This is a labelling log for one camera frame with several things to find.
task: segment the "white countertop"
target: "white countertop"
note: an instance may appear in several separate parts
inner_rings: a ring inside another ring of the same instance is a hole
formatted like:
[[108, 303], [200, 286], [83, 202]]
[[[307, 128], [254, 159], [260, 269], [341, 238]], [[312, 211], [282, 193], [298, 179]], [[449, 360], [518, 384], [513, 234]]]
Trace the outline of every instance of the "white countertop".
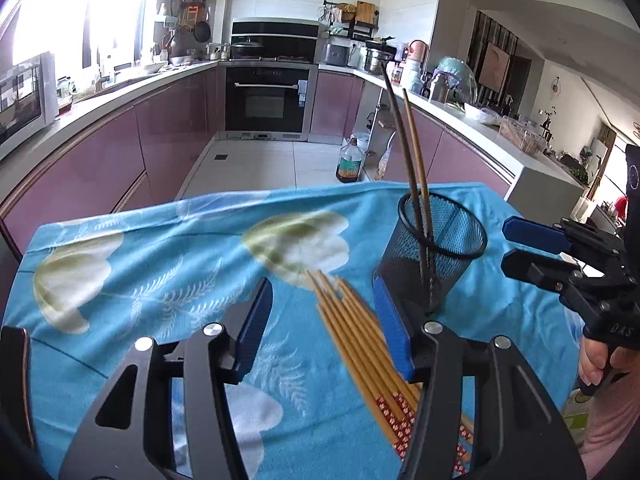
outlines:
[[17, 146], [0, 162], [0, 203], [57, 147], [86, 127], [129, 102], [184, 77], [213, 68], [218, 61], [205, 61], [170, 72], [162, 72], [115, 92], [74, 103], [71, 110]]
[[[319, 69], [326, 72], [353, 74], [380, 88], [385, 88], [385, 81], [381, 76], [375, 76], [356, 68], [321, 64]], [[394, 93], [402, 99], [402, 89], [399, 86], [394, 85]], [[476, 145], [512, 173], [515, 178], [519, 177], [524, 168], [528, 168], [529, 170], [564, 180], [572, 184], [572, 186], [580, 187], [570, 175], [558, 168], [553, 161], [546, 158], [542, 153], [538, 153], [536, 156], [527, 155], [501, 136], [499, 132], [477, 121], [467, 119], [464, 112], [442, 103], [429, 102], [427, 99], [411, 92], [408, 95], [412, 104], [437, 118], [466, 140]]]

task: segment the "black wire rim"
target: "black wire rim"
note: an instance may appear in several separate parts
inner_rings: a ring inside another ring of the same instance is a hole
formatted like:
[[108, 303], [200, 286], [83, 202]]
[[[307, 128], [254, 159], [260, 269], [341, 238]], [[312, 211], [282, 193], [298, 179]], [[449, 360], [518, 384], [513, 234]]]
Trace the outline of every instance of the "black wire rim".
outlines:
[[480, 248], [477, 251], [474, 251], [473, 253], [469, 253], [469, 254], [455, 253], [453, 251], [449, 251], [448, 249], [445, 249], [444, 247], [440, 247], [438, 244], [436, 244], [433, 238], [432, 239], [425, 238], [424, 235], [422, 233], [419, 233], [418, 230], [411, 224], [411, 222], [409, 222], [409, 219], [406, 216], [406, 203], [411, 198], [411, 194], [407, 193], [398, 201], [398, 216], [400, 217], [400, 221], [402, 222], [402, 225], [404, 225], [404, 228], [407, 231], [409, 231], [409, 234], [412, 237], [414, 237], [420, 245], [425, 246], [437, 252], [438, 254], [443, 254], [444, 256], [448, 256], [449, 258], [456, 258], [458, 260], [476, 260], [480, 256], [482, 256], [484, 254], [484, 250], [486, 249], [486, 243], [487, 243], [486, 230], [484, 229], [484, 226], [480, 223], [478, 218], [476, 218], [476, 215], [474, 215], [471, 211], [469, 211], [469, 209], [464, 207], [462, 204], [456, 202], [455, 200], [450, 199], [448, 196], [444, 196], [444, 195], [440, 195], [439, 193], [432, 193], [432, 192], [429, 193], [429, 196], [437, 196], [438, 198], [441, 198], [446, 202], [451, 202], [457, 208], [461, 209], [462, 211], [466, 212], [469, 215], [469, 218], [471, 218], [472, 221], [480, 228], [480, 232], [482, 234], [482, 244], [480, 245]]

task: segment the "oven door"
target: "oven door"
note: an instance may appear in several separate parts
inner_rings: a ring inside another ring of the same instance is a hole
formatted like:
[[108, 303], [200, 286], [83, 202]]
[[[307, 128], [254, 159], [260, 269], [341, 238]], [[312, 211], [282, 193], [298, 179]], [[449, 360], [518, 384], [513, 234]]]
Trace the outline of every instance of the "oven door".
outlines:
[[228, 66], [225, 129], [304, 133], [308, 79], [308, 69]]

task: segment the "kitchen sink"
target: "kitchen sink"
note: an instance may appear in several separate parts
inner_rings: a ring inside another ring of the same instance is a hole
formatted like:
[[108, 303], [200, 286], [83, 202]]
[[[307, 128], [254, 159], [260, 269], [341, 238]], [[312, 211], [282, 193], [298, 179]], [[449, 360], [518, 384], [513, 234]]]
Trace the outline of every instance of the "kitchen sink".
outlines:
[[106, 94], [111, 94], [113, 92], [117, 92], [118, 90], [122, 90], [123, 88], [126, 88], [127, 86], [133, 85], [135, 83], [139, 83], [140, 81], [144, 81], [146, 79], [149, 79], [150, 77], [155, 77], [156, 75], [158, 75], [158, 74], [146, 74], [146, 75], [133, 77], [133, 78], [127, 79], [125, 81], [121, 81], [119, 83], [110, 85], [107, 88], [104, 88], [104, 89], [96, 92], [95, 94], [90, 95], [89, 97], [85, 97], [84, 99], [81, 99], [80, 102], [86, 101], [87, 99], [93, 99], [94, 97], [98, 97], [98, 96], [101, 96], [101, 95], [106, 95]]

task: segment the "blue tablecloth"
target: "blue tablecloth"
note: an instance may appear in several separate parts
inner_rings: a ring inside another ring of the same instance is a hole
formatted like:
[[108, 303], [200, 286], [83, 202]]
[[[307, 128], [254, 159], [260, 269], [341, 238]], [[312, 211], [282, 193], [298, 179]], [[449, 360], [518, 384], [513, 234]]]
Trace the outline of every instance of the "blue tablecloth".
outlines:
[[[577, 367], [573, 327], [556, 295], [500, 272], [513, 247], [500, 229], [516, 212], [481, 184], [432, 190], [471, 209], [488, 234], [440, 320], [469, 338], [509, 336], [561, 406]], [[57, 476], [84, 413], [137, 338], [189, 336], [267, 272], [274, 305], [262, 345], [251, 373], [228, 389], [250, 478], [394, 478], [399, 458], [340, 360], [304, 272], [341, 276], [372, 304], [371, 275], [406, 192], [371, 183], [212, 194], [40, 227], [3, 323], [32, 338], [31, 401], [46, 469]], [[472, 392], [463, 407], [472, 417]]]

